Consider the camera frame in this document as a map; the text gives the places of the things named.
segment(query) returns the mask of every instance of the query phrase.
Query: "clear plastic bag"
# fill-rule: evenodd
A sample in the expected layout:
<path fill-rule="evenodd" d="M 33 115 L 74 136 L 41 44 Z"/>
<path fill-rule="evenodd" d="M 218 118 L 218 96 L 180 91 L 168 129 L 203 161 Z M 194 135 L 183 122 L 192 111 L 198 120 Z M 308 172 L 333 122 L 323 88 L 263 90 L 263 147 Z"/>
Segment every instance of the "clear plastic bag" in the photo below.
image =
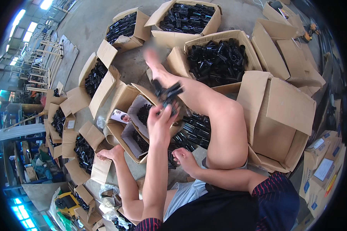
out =
<path fill-rule="evenodd" d="M 104 126 L 105 126 L 105 118 L 103 116 L 98 116 L 98 119 L 97 119 L 97 126 L 100 128 L 100 129 L 103 129 Z"/>

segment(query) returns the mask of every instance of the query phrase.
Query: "hand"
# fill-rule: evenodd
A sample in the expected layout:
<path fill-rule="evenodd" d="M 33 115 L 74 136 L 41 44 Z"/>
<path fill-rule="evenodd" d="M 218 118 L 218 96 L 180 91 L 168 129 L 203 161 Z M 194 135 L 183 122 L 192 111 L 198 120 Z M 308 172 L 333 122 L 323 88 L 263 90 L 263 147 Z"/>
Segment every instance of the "hand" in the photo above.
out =
<path fill-rule="evenodd" d="M 177 113 L 174 116 L 171 116 L 172 105 L 168 105 L 163 112 L 157 115 L 162 108 L 163 106 L 159 105 L 157 107 L 153 106 L 149 110 L 147 125 L 149 144 L 151 146 L 163 145 L 164 147 L 168 147 L 171 140 L 169 129 L 179 113 L 179 110 L 176 110 Z"/>
<path fill-rule="evenodd" d="M 177 164 L 182 166 L 182 169 L 188 173 L 192 178 L 195 178 L 196 173 L 201 170 L 198 166 L 193 154 L 181 147 L 172 152 L 174 160 L 177 161 Z"/>
<path fill-rule="evenodd" d="M 103 149 L 97 153 L 97 158 L 101 160 L 111 159 L 113 161 L 120 160 L 121 158 L 125 158 L 124 156 L 124 148 L 121 145 L 116 145 L 111 150 Z"/>

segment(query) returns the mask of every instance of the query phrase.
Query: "blurred hand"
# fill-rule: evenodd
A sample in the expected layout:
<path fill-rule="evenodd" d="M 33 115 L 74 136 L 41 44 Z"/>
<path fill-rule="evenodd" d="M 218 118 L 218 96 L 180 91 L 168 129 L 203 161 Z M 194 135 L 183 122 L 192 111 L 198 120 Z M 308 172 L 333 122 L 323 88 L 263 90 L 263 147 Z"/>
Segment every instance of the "blurred hand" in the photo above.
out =
<path fill-rule="evenodd" d="M 171 124 L 176 119 L 179 110 L 176 110 L 177 113 L 171 117 L 172 105 L 168 105 L 163 112 L 159 115 L 157 113 L 163 108 L 162 105 L 157 107 L 153 106 L 148 115 L 148 132 L 149 132 L 149 144 L 150 145 L 163 145 L 168 147 L 171 136 L 170 136 L 170 127 Z"/>
<path fill-rule="evenodd" d="M 177 161 L 177 164 L 180 164 L 186 173 L 195 178 L 197 171 L 200 170 L 201 167 L 197 164 L 193 154 L 181 147 L 174 150 L 172 155 L 174 160 Z"/>

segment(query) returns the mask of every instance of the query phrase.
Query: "man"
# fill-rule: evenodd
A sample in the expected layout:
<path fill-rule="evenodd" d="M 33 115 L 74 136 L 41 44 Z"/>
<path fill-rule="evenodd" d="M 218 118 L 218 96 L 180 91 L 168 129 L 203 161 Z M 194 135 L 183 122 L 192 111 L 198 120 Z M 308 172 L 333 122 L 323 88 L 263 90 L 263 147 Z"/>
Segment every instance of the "man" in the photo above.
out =
<path fill-rule="evenodd" d="M 202 168 L 189 151 L 183 148 L 173 151 L 178 164 L 196 180 L 176 183 L 172 190 L 162 191 L 167 185 L 169 140 L 155 140 L 162 140 L 160 133 L 168 134 L 172 120 L 157 118 L 159 108 L 153 107 L 148 116 L 150 146 L 143 200 L 139 200 L 138 186 L 122 147 L 98 153 L 115 163 L 125 216 L 142 221 L 136 230 L 156 230 L 161 226 L 162 230 L 200 230 L 201 225 L 209 230 L 214 223 L 208 219 L 222 225 L 229 219 L 238 219 L 240 230 L 290 230 L 299 209 L 298 194 L 281 174 L 267 178 L 246 169 L 248 143 L 242 106 L 198 81 L 168 73 L 154 52 L 148 50 L 144 55 L 153 79 L 158 79 L 164 88 L 180 82 L 184 92 L 179 97 L 183 102 L 195 112 L 209 116 L 211 141 Z"/>

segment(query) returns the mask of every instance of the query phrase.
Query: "yellow machine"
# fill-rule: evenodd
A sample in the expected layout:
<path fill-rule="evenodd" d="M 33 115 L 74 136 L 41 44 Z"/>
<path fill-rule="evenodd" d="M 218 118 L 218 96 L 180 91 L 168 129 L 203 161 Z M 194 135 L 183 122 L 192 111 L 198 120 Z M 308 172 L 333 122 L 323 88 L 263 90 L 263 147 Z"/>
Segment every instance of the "yellow machine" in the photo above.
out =
<path fill-rule="evenodd" d="M 316 34 L 319 35 L 319 27 L 316 25 L 316 23 L 314 23 L 313 21 L 311 21 L 310 25 L 305 26 L 305 35 L 301 36 L 301 38 L 308 43 L 309 41 L 312 40 L 312 35 Z"/>
<path fill-rule="evenodd" d="M 75 216 L 74 209 L 80 207 L 72 192 L 63 193 L 57 196 L 55 198 L 55 204 L 58 210 L 69 219 L 72 219 Z"/>

